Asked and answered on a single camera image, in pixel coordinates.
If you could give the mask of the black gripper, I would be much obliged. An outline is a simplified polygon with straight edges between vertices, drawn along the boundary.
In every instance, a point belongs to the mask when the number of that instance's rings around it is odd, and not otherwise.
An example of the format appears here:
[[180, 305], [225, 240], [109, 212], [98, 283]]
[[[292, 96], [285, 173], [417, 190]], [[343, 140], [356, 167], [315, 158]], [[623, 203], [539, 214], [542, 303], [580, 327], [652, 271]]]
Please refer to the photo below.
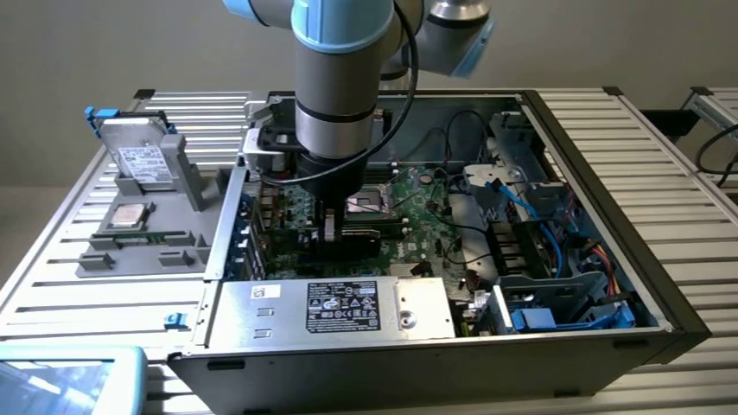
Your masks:
[[[297, 156], [297, 177], [324, 173], [348, 161], [348, 158], [331, 159], [303, 153]], [[315, 221], [321, 232], [335, 232], [343, 227], [345, 200], [360, 191], [365, 168], [367, 161], [360, 161], [301, 184], [315, 199]]]

